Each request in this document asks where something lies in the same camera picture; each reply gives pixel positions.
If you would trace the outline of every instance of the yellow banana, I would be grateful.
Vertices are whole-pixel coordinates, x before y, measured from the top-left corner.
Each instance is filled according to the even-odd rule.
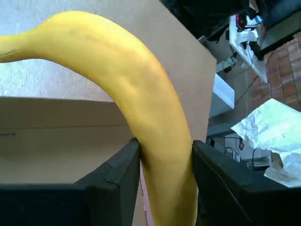
[[[30,31],[0,36],[0,62],[30,58],[63,65],[112,97],[141,144],[155,224],[194,225],[190,132],[164,68],[147,47],[106,18],[68,11]]]

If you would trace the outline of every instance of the floor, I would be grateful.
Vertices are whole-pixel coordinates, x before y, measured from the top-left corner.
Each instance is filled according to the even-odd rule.
[[[210,50],[213,50],[217,58],[222,59],[225,55],[211,46]],[[231,126],[270,98],[301,110],[301,32],[295,35],[294,40],[267,54],[265,63],[268,83],[261,81],[252,69],[242,69],[240,64],[228,74],[219,73],[235,90],[236,106],[232,111],[210,119],[208,136],[224,136],[229,133]]]
[[[274,98],[301,111],[301,32],[265,56],[268,83],[257,79],[251,90],[249,112]]]

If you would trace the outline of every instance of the red brick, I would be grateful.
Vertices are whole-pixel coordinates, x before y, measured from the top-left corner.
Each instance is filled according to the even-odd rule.
[[[288,56],[287,44],[284,44],[277,49],[277,56],[278,56],[278,59]]]
[[[287,74],[283,77],[281,77],[281,80],[282,80],[282,84],[285,84],[287,82],[290,82],[290,81],[293,81],[293,74]]]
[[[297,88],[297,95],[298,95],[298,100],[301,102],[301,81],[297,81],[295,83],[296,88]]]
[[[289,56],[279,59],[279,70],[281,77],[292,73],[292,66]]]
[[[281,88],[282,81],[281,81],[281,78],[280,78],[279,71],[271,72],[269,74],[269,77],[270,77],[270,83],[271,83],[271,90],[272,91]]]
[[[284,96],[283,96],[282,88],[272,91],[272,98],[274,98],[275,100],[278,100],[280,102],[283,102]]]
[[[247,74],[251,81],[257,77],[256,72],[251,67],[247,70]]]
[[[265,103],[266,101],[270,100],[272,98],[271,94],[269,96],[264,96],[261,98],[261,103]]]
[[[291,95],[289,97],[285,97],[285,103],[297,111],[300,110],[297,95]]]
[[[251,108],[254,110],[255,108],[261,105],[261,96],[252,97],[251,98]]]
[[[272,73],[279,69],[278,57],[275,52],[271,55],[271,57],[268,59],[268,61],[269,61],[269,73]]]
[[[271,84],[269,83],[261,83],[261,91],[263,94],[271,92]]]
[[[294,38],[301,40],[301,32],[298,32],[294,35]]]
[[[287,105],[289,105],[289,104],[295,104],[295,102],[298,102],[298,98],[297,98],[296,94],[291,95],[289,97],[285,97],[285,103]]]
[[[253,87],[257,87],[260,86],[260,79],[259,76],[257,76],[257,74],[255,72],[253,72],[253,78],[252,78],[252,86]]]
[[[289,81],[283,84],[283,93],[285,97],[296,94],[296,87],[294,81]]]
[[[261,89],[260,86],[254,87],[251,89],[251,97],[261,97]]]
[[[301,58],[300,47],[297,39],[289,41],[287,43],[288,53],[290,55],[291,62]]]
[[[292,62],[292,70],[295,81],[301,80],[301,58]]]
[[[262,78],[259,78],[259,81],[260,81],[260,84],[265,84],[266,83]]]

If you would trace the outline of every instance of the white paper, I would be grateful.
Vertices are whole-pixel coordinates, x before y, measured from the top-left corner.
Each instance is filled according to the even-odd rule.
[[[253,148],[280,155],[283,168],[273,163],[265,176],[288,187],[301,186],[301,113],[270,99],[232,127]]]

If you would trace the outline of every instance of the white desk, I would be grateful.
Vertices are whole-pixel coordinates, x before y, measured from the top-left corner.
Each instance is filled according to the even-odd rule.
[[[267,72],[265,68],[264,61],[259,61],[255,56],[254,52],[251,50],[250,46],[247,45],[247,48],[244,49],[241,44],[237,44],[237,27],[236,27],[236,16],[230,17],[229,24],[230,45],[236,50],[239,55],[244,59],[244,61],[254,70],[254,72],[265,82],[267,82]]]
[[[215,74],[209,117],[234,109],[235,91],[218,74]]]

